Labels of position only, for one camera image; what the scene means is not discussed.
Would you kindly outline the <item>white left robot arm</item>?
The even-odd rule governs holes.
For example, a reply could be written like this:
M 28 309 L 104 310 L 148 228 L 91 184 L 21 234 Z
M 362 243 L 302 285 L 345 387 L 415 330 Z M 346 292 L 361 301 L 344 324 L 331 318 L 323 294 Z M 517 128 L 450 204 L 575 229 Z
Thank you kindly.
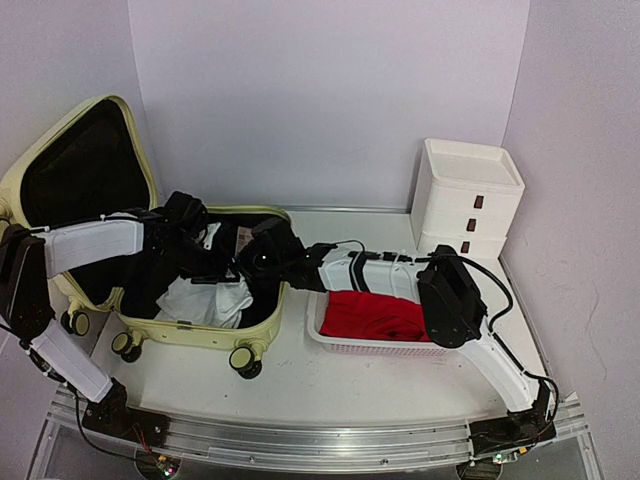
M 101 214 L 57 225 L 25 227 L 7 221 L 1 233 L 1 319 L 46 369 L 88 401 L 97 425 L 114 437 L 133 430 L 125 387 L 75 341 L 77 313 L 95 309 L 71 276 L 74 269 L 112 258 L 154 253 L 186 277 L 211 277 L 204 246 L 209 213 L 189 194 L 175 192 L 162 207 Z

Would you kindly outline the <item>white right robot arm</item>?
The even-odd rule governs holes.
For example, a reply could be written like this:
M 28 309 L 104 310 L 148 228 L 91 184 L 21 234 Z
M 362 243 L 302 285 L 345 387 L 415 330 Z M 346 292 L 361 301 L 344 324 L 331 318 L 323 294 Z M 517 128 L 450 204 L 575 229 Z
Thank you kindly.
M 429 339 L 473 363 L 506 406 L 504 416 L 471 424 L 470 438 L 479 452 L 524 447 L 554 436 L 557 384 L 528 371 L 495 329 L 496 321 L 513 309 L 513 297 L 490 315 L 469 271 L 475 269 L 504 290 L 496 275 L 448 245 L 424 257 L 349 245 L 306 246 L 286 221 L 270 219 L 253 229 L 236 265 L 249 280 L 280 281 L 315 292 L 377 294 L 418 305 Z

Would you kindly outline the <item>pale green hard-shell suitcase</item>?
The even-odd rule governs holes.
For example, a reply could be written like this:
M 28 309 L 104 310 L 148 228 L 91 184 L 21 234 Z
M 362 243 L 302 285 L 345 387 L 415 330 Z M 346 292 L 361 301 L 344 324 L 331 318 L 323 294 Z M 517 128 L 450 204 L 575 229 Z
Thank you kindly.
M 2 213 L 25 227 L 132 209 L 151 211 L 165 203 L 158 201 L 133 114 L 116 95 L 78 105 L 33 144 L 1 181 Z M 270 218 L 287 220 L 286 213 L 276 208 L 205 207 L 211 219 L 237 229 L 253 229 Z M 231 367 L 251 379 L 260 373 L 263 354 L 280 328 L 284 286 L 277 281 L 251 281 L 240 273 L 253 303 L 242 312 L 238 328 L 223 329 L 154 319 L 159 312 L 157 299 L 176 279 L 185 279 L 157 254 L 108 259 L 74 269 L 71 276 L 96 306 L 75 315 L 72 325 L 77 334 L 87 331 L 90 311 L 115 312 L 125 329 L 113 339 L 112 349 L 130 363 L 141 356 L 147 340 L 214 348 L 229 351 Z

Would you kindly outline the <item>white three-drawer storage cabinet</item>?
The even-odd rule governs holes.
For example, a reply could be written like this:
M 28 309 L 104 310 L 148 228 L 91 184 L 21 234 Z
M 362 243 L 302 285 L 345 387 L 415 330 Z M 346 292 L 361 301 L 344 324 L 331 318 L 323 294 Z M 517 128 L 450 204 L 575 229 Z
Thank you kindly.
M 524 190 L 504 148 L 425 140 L 410 211 L 416 249 L 444 244 L 472 258 L 499 258 Z

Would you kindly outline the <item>white printed t-shirt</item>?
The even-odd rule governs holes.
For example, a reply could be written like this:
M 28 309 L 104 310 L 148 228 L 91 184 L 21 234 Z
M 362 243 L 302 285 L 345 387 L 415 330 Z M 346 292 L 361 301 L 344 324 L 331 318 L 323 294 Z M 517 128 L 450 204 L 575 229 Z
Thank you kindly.
M 194 284 L 191 280 L 178 278 L 157 299 L 159 312 L 154 319 L 236 329 L 242 312 L 252 303 L 253 296 L 243 278 L 238 282 L 218 284 Z

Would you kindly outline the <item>white plastic mesh basket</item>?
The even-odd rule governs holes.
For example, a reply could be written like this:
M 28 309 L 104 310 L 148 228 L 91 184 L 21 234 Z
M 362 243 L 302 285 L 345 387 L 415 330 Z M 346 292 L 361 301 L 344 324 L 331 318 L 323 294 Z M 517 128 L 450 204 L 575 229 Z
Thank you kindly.
M 306 307 L 306 333 L 311 341 L 330 353 L 385 357 L 440 358 L 446 350 L 432 343 L 361 340 L 320 334 L 329 305 L 327 293 L 310 293 Z

